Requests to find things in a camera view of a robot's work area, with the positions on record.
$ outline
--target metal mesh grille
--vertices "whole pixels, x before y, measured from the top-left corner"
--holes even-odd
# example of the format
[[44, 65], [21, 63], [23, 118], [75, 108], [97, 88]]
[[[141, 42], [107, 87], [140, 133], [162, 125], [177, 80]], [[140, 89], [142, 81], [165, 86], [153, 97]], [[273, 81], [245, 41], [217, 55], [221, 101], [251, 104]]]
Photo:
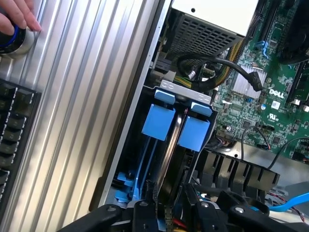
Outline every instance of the metal mesh grille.
[[240, 39], [241, 37], [230, 31], [185, 14], [178, 19], [167, 57], [175, 64], [178, 57], [185, 53], [217, 55]]

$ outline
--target green circuit board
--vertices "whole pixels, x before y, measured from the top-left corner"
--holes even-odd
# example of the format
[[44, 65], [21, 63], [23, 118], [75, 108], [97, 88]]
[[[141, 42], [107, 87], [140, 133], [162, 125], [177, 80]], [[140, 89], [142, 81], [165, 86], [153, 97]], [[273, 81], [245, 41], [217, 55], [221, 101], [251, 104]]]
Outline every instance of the green circuit board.
[[[263, 14], [267, 14], [271, 1], [266, 4]], [[286, 37], [289, 25], [292, 22], [297, 9], [297, 4], [289, 11], [283, 8], [282, 1], [271, 26], [268, 36], [269, 46], [267, 48], [268, 59], [263, 51], [256, 49], [259, 34], [263, 23], [260, 23], [254, 38], [244, 50], [239, 64], [257, 67], [267, 73], [264, 89], [257, 99], [251, 99], [237, 92], [232, 91], [233, 81], [237, 74], [232, 73], [227, 81], [220, 86], [214, 108], [219, 111], [217, 120], [217, 131], [220, 135], [240, 140], [245, 128], [249, 125], [269, 126], [273, 130], [263, 129], [273, 153], [278, 153], [280, 148], [289, 140], [297, 137], [309, 136], [309, 113], [301, 107], [287, 103], [287, 97], [299, 64], [281, 65], [278, 61], [278, 51]], [[304, 66], [303, 75], [309, 76], [309, 65]], [[303, 96], [304, 89], [298, 90], [296, 94]], [[246, 136], [244, 142], [256, 146], [264, 144], [263, 138], [252, 130]], [[282, 156], [291, 158], [294, 151], [309, 156], [308, 147], [300, 144], [299, 141], [291, 143], [282, 153]]]

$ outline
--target blue ring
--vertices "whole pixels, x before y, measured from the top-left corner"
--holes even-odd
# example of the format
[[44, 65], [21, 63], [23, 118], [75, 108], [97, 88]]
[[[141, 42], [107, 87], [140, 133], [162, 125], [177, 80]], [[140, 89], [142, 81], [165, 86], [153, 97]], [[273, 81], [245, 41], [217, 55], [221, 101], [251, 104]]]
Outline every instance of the blue ring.
[[12, 38], [10, 39], [10, 41], [7, 42], [6, 44], [0, 44], [0, 47], [6, 47], [6, 46], [11, 45], [11, 44], [14, 42], [14, 40], [16, 39], [17, 34], [18, 34], [18, 31], [19, 31], [19, 28], [18, 28], [17, 25], [15, 25], [15, 32], [14, 32], [13, 37], [12, 37]]

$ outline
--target finger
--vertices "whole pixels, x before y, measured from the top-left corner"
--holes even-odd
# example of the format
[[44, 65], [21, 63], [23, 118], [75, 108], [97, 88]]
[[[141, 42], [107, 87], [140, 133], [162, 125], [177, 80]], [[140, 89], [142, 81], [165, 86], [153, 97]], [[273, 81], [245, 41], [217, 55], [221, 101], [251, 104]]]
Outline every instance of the finger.
[[13, 0], [0, 0], [0, 7], [4, 9], [10, 19], [13, 20], [19, 28], [26, 29], [27, 23], [24, 19], [24, 15]]
[[36, 17], [33, 15], [33, 13], [28, 8], [25, 0], [15, 0], [16, 5], [20, 9], [20, 11], [23, 13], [25, 21], [28, 25], [28, 27], [31, 30], [40, 31], [41, 26], [38, 23]]
[[33, 0], [25, 0], [29, 10], [34, 13], [34, 3], [33, 3]]
[[10, 20], [3, 14], [0, 14], [0, 31], [6, 35], [14, 35], [15, 32]]

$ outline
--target motherboard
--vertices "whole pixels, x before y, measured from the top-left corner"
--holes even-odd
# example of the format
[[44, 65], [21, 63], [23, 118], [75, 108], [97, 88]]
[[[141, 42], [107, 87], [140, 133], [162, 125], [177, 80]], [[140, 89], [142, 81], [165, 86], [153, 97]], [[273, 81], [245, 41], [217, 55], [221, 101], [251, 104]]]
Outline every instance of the motherboard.
[[[254, 69], [260, 77], [264, 76], [261, 80], [264, 82], [263, 90], [258, 95], [250, 91], [244, 94], [239, 74], [231, 73], [220, 85], [213, 104], [219, 112], [218, 136], [240, 140], [244, 130], [255, 125], [263, 131], [271, 152], [275, 154], [287, 141], [309, 136], [309, 108], [300, 104], [308, 100], [309, 85], [306, 80], [309, 77], [309, 62], [292, 65], [279, 62], [283, 41], [299, 4], [296, 1], [287, 9], [288, 2], [291, 1], [280, 1], [276, 11], [271, 12], [273, 1], [266, 1], [262, 20], [238, 62], [244, 69]], [[269, 21], [269, 14], [274, 14], [274, 18], [264, 41], [267, 46], [261, 49], [260, 38], [265, 30], [265, 21]], [[250, 130], [244, 143], [263, 148], [264, 141], [258, 133]], [[303, 161], [309, 157], [309, 143], [295, 141], [281, 155]]]

